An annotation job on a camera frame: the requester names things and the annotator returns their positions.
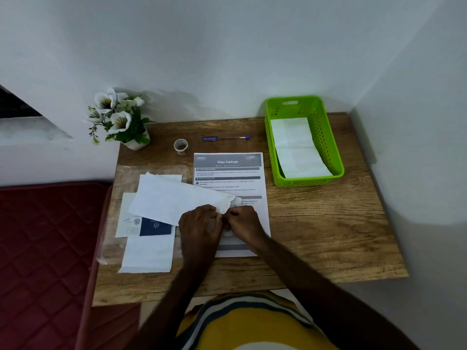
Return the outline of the person's left forearm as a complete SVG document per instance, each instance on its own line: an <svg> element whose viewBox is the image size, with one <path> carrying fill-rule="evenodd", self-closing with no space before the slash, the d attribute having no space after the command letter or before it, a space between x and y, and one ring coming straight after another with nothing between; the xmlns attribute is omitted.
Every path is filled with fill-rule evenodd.
<svg viewBox="0 0 467 350"><path fill-rule="evenodd" d="M169 350L186 309L215 258L217 248L184 253L183 266L168 291L123 350Z"/></svg>

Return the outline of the small white flower pot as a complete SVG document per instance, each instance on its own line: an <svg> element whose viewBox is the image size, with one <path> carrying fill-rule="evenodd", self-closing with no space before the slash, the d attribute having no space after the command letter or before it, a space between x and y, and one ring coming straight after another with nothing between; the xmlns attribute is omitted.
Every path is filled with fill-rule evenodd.
<svg viewBox="0 0 467 350"><path fill-rule="evenodd" d="M125 142L121 141L121 143L133 151L138 151L149 145L151 142L150 135L146 128L144 132L137 134L124 131L123 133L120 133L120 136L125 139Z"/></svg>

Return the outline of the printed instruction sheet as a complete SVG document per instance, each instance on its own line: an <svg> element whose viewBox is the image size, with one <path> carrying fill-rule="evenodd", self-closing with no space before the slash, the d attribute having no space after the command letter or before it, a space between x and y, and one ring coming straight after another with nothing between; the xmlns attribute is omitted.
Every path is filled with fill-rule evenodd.
<svg viewBox="0 0 467 350"><path fill-rule="evenodd" d="M194 185L234 195L230 207L253 206L271 235L261 152L195 153L193 168Z"/></svg>

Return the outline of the white stamped card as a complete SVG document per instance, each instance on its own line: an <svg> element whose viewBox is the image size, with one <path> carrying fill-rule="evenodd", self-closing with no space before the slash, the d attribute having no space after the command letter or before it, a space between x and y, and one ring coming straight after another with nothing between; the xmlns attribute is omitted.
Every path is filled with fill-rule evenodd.
<svg viewBox="0 0 467 350"><path fill-rule="evenodd" d="M142 217L128 211L135 196L136 193L123 193L117 229L115 233L115 237L117 238L140 236Z"/></svg>

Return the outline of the long white envelope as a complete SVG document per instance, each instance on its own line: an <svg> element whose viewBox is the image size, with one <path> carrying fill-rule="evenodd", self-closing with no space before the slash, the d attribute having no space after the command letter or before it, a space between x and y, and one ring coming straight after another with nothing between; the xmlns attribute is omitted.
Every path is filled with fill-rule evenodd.
<svg viewBox="0 0 467 350"><path fill-rule="evenodd" d="M133 215L179 226L181 216L199 206L210 205L224 214L236 196L178 182L162 175L140 175L137 192L127 211Z"/></svg>

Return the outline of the folded white paper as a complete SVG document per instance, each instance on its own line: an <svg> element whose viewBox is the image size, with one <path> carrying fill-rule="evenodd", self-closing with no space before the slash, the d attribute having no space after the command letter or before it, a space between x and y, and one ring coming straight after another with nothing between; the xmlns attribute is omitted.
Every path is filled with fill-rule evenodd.
<svg viewBox="0 0 467 350"><path fill-rule="evenodd" d="M286 179L332 176L313 143L306 117L273 119L271 129Z"/></svg>

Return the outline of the plain white envelope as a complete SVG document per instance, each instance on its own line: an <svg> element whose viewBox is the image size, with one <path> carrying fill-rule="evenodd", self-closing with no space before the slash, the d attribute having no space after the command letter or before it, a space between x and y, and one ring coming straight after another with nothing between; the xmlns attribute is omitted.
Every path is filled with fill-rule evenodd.
<svg viewBox="0 0 467 350"><path fill-rule="evenodd" d="M128 237L118 273L167 273L172 269L175 233Z"/></svg>

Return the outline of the person's left hand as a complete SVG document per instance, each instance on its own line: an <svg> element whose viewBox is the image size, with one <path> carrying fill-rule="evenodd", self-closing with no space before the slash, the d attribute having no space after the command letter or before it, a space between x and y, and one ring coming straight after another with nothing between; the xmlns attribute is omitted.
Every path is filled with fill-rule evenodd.
<svg viewBox="0 0 467 350"><path fill-rule="evenodd" d="M205 206L184 213L179 220L184 267L200 268L215 258L224 224L205 224Z"/></svg>

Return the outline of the white paper sheet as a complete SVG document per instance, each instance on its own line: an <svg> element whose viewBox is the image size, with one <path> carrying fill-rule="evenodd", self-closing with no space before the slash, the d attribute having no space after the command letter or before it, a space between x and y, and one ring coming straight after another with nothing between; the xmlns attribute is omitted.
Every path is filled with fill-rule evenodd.
<svg viewBox="0 0 467 350"><path fill-rule="evenodd" d="M164 179L172 180L176 182L182 182L183 180L183 175L154 175L154 174L151 174L150 172L146 172L144 175L140 175L140 180L143 179L143 177L148 177L148 179L154 179L158 177L158 178L164 178Z"/></svg>

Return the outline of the artificial white flower plant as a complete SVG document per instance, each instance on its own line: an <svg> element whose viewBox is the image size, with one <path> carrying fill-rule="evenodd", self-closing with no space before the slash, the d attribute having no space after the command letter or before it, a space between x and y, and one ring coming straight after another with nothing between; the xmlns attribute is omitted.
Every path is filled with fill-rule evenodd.
<svg viewBox="0 0 467 350"><path fill-rule="evenodd" d="M94 97L95 104L88 107L86 120L91 124L89 136L94 145L99 145L98 130L102 128L105 141L125 142L120 133L134 134L144 132L146 124L154 123L143 116L142 107L144 99L139 95L129 95L125 92L116 92L108 88L106 92L99 92Z"/></svg>

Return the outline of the person's right hand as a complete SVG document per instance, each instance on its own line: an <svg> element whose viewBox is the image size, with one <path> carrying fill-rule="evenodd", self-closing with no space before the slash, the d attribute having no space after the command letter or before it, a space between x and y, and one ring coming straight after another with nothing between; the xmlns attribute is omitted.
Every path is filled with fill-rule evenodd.
<svg viewBox="0 0 467 350"><path fill-rule="evenodd" d="M241 228L234 235L255 253L269 236L263 229L259 216L253 206L245 205L234 208L241 208Z"/></svg>

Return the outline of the striped yellow shirt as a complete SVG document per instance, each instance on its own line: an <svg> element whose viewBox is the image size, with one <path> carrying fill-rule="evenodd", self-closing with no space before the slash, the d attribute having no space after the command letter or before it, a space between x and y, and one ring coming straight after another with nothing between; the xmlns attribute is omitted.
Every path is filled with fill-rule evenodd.
<svg viewBox="0 0 467 350"><path fill-rule="evenodd" d="M340 350L296 304L271 291L225 294L187 312L172 350Z"/></svg>

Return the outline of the person's right forearm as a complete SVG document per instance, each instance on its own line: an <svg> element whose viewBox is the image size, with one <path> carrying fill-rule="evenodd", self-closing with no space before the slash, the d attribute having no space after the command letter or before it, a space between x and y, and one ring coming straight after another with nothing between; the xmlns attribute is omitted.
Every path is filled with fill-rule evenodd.
<svg viewBox="0 0 467 350"><path fill-rule="evenodd" d="M340 350L420 350L399 328L267 235L249 242Z"/></svg>

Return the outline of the green plastic basket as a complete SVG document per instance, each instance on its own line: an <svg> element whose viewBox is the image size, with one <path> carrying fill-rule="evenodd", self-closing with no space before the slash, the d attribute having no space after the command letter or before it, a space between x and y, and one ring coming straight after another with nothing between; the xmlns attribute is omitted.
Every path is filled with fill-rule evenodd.
<svg viewBox="0 0 467 350"><path fill-rule="evenodd" d="M266 99L265 128L274 184L279 188L320 186L344 175L344 166L322 99L318 96L275 97ZM312 139L332 176L286 179L278 162L271 120L306 117Z"/></svg>

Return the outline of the clear plastic sleeve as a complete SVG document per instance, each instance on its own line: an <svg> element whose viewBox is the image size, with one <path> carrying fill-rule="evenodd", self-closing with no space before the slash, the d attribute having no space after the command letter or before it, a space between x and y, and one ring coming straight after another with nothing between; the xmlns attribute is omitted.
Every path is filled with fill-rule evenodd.
<svg viewBox="0 0 467 350"><path fill-rule="evenodd" d="M123 216L124 193L136 193L140 175L180 175L181 181L190 182L190 170L185 164L118 164L114 177L102 236L99 238L97 261L102 264L121 264L126 247L126 237L117 237L119 218Z"/></svg>

